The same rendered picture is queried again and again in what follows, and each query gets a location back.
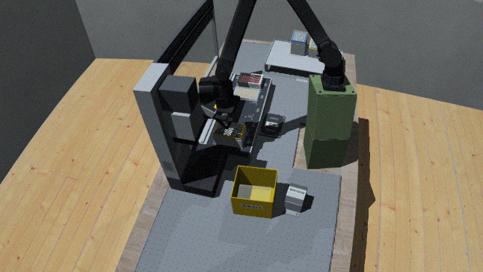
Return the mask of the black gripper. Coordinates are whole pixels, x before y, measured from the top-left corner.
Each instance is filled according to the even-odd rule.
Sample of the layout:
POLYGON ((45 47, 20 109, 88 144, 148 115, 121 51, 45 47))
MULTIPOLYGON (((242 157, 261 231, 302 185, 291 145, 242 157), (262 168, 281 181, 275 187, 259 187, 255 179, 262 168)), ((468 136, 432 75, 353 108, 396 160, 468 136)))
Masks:
POLYGON ((240 96, 237 96, 237 95, 234 95, 233 94, 232 96, 230 96, 228 98, 221 97, 221 96, 219 96, 219 97, 222 98, 222 99, 224 99, 225 109, 223 109, 223 108, 217 108, 216 109, 215 120, 218 123, 220 123, 225 129, 229 129, 230 124, 233 121, 233 118, 227 117, 227 116, 223 116, 222 114, 225 113, 227 115, 233 115, 233 113, 235 113, 236 108, 237 108, 237 106, 239 104, 240 96), (228 125, 225 126, 222 121, 227 122, 228 125))

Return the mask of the yellow open-top bin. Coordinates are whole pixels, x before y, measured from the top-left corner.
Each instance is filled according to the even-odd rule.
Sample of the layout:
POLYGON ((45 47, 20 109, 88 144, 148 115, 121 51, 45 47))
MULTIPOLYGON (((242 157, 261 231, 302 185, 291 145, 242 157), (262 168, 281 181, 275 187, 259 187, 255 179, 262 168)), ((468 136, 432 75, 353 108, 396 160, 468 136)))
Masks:
POLYGON ((233 214, 271 218, 274 207, 274 191, 277 187, 277 171, 278 170, 238 165, 230 197, 233 214), (239 185, 271 187, 270 202, 237 198, 239 185))

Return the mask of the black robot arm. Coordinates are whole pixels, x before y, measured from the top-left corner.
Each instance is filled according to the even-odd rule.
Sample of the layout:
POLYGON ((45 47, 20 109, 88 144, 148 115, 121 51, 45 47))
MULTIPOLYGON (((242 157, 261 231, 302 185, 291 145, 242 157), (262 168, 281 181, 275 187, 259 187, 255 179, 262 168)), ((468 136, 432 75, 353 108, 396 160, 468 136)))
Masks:
MULTIPOLYGON (((323 90, 345 92, 342 54, 337 45, 330 40, 306 0, 287 1, 318 47, 316 56, 324 63, 321 74, 323 90)), ((239 0, 215 75, 199 81, 200 101, 204 105, 215 101, 216 108, 225 109, 224 99, 219 96, 232 96, 233 82, 230 76, 255 4, 256 0, 239 0)))

